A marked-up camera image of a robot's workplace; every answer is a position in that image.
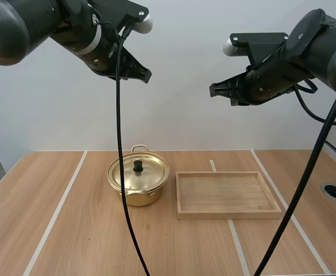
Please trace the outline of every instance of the black cable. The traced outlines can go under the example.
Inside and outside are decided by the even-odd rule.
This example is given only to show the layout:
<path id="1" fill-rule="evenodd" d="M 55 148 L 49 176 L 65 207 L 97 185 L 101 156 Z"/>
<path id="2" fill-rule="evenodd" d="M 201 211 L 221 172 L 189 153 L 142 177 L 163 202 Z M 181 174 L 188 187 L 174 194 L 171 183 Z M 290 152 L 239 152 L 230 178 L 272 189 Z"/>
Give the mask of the black cable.
<path id="1" fill-rule="evenodd" d="M 329 114 L 327 115 L 326 121 L 322 126 L 322 129 L 320 131 L 320 134 L 318 135 L 315 147 L 312 150 L 312 154 L 310 159 L 308 160 L 306 169 L 304 170 L 304 173 L 302 175 L 302 178 L 300 179 L 300 182 L 298 184 L 298 187 L 294 193 L 293 199 L 289 204 L 288 210 L 286 211 L 283 220 L 280 223 L 279 228 L 277 229 L 271 244 L 269 246 L 269 248 L 267 249 L 267 252 L 264 256 L 264 258 L 262 259 L 260 265 L 258 266 L 256 272 L 254 273 L 254 276 L 260 276 L 260 274 L 262 273 L 263 269 L 265 268 L 266 264 L 268 263 L 268 261 L 270 260 L 270 257 L 272 255 L 272 253 L 274 252 L 277 243 L 279 242 L 282 234 L 284 233 L 284 230 L 289 222 L 289 220 L 291 219 L 291 216 L 293 215 L 293 212 L 295 210 L 295 207 L 297 206 L 300 197 L 302 196 L 302 193 L 304 191 L 304 188 L 307 185 L 307 182 L 311 176 L 311 173 L 316 165 L 318 156 L 322 150 L 323 147 L 323 143 L 326 140 L 327 135 L 329 134 L 329 131 L 333 125 L 333 121 L 336 118 L 336 100 L 333 103 L 333 106 L 331 107 Z"/>
<path id="2" fill-rule="evenodd" d="M 120 67 L 121 67 L 121 55 L 123 49 L 123 43 L 129 33 L 132 31 L 133 25 L 127 25 L 121 39 L 119 40 L 118 44 L 118 51 L 117 51 L 117 65 L 115 68 L 115 83 L 116 83 L 116 91 L 117 91 L 117 140 L 118 140 L 118 156 L 119 156 L 119 170 L 121 173 L 121 193 L 122 193 L 122 202 L 123 202 L 123 209 L 124 214 L 126 216 L 126 221 L 129 229 L 129 233 L 131 234 L 131 238 L 133 240 L 134 247 L 136 248 L 138 257 L 140 258 L 141 264 L 144 267 L 145 273 L 147 276 L 150 276 L 149 270 L 145 264 L 144 257 L 142 257 L 142 253 L 140 248 L 138 247 L 138 243 L 136 237 L 133 232 L 132 224 L 129 218 L 128 207 L 127 207 L 127 200 L 125 194 L 125 183 L 124 183 L 124 165 L 123 165 L 123 151 L 122 151 L 122 137 L 121 137 L 121 78 L 119 75 Z"/>
<path id="3" fill-rule="evenodd" d="M 306 105 L 306 103 L 304 102 L 302 98 L 302 95 L 300 95 L 298 88 L 299 88 L 299 85 L 294 85 L 294 91 L 295 91 L 296 97 L 298 98 L 298 101 L 300 105 L 302 106 L 302 108 L 304 109 L 304 111 L 307 112 L 307 114 L 311 116 L 313 119 L 315 119 L 316 121 L 325 122 L 325 119 L 318 117 L 308 108 L 308 106 Z"/>

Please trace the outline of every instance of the wooden table surface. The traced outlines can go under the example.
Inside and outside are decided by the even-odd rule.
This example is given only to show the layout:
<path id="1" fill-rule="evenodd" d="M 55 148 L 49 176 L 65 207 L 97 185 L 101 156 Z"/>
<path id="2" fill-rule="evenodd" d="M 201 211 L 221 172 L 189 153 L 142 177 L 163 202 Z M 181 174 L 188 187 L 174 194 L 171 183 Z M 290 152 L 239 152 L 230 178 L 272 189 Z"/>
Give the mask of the wooden table surface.
<path id="1" fill-rule="evenodd" d="M 176 219 L 176 171 L 259 171 L 285 210 L 310 151 L 157 152 L 163 196 L 130 207 L 151 275 L 254 273 L 280 220 Z M 107 181 L 116 152 L 34 152 L 0 181 L 0 275 L 144 275 L 123 207 Z M 263 275 L 336 273 L 336 162 L 322 153 Z"/>

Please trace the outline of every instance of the pot lid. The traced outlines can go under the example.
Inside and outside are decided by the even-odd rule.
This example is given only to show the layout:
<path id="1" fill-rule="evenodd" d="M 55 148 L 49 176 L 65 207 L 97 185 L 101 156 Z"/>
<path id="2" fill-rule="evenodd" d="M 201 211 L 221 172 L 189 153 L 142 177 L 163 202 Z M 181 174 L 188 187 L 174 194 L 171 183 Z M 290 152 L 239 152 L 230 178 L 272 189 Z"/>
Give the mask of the pot lid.
<path id="1" fill-rule="evenodd" d="M 137 147 L 146 151 L 135 152 Z M 152 191 L 165 183 L 169 176 L 169 165 L 160 156 L 149 152 L 145 145 L 135 145 L 132 152 L 123 156 L 125 190 Z M 108 171 L 108 180 L 113 188 L 121 191 L 119 159 Z"/>

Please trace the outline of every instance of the black mounting bracket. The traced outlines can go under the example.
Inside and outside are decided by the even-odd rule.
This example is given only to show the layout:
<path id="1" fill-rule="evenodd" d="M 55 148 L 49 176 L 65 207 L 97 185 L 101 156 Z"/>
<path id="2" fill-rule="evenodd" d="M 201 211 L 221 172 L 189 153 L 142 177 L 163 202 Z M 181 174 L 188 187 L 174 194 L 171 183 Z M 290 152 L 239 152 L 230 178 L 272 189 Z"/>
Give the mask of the black mounting bracket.
<path id="1" fill-rule="evenodd" d="M 230 35 L 232 45 L 243 49 L 248 55 L 250 69 L 259 66 L 287 39 L 286 33 L 232 33 Z"/>

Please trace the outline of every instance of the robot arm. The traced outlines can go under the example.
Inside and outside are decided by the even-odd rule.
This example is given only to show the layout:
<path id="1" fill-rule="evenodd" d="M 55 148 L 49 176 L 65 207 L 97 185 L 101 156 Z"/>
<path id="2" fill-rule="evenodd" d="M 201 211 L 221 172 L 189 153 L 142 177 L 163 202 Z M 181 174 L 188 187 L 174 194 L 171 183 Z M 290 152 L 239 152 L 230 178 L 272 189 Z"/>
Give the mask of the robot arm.
<path id="1" fill-rule="evenodd" d="M 148 33 L 149 10 L 127 0 L 0 0 L 0 65 L 18 63 L 51 37 L 93 72 L 114 79 L 118 33 L 127 24 Z M 120 74 L 145 83 L 151 77 L 125 48 Z"/>
<path id="2" fill-rule="evenodd" d="M 246 72 L 210 86 L 212 97 L 228 97 L 231 105 L 263 104 L 312 78 L 336 91 L 336 19 L 321 9 L 306 14 L 289 36 L 235 33 L 223 50 L 250 60 Z"/>

